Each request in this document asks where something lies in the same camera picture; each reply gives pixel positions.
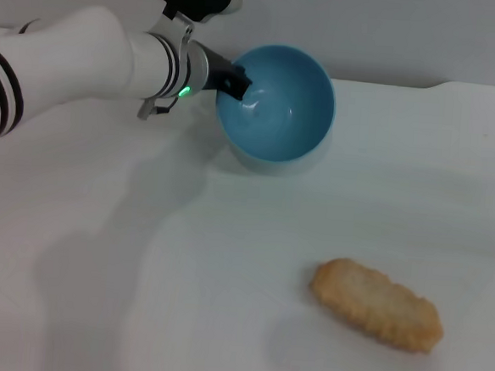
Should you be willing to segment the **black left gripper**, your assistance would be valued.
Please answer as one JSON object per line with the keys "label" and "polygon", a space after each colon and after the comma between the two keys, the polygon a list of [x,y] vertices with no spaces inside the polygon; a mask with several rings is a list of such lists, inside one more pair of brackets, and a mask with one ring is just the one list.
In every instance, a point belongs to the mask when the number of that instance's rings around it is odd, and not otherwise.
{"label": "black left gripper", "polygon": [[208,47],[204,47],[203,51],[209,67],[203,89],[221,91],[241,101],[253,83],[248,78],[245,69],[241,65],[233,64]]}

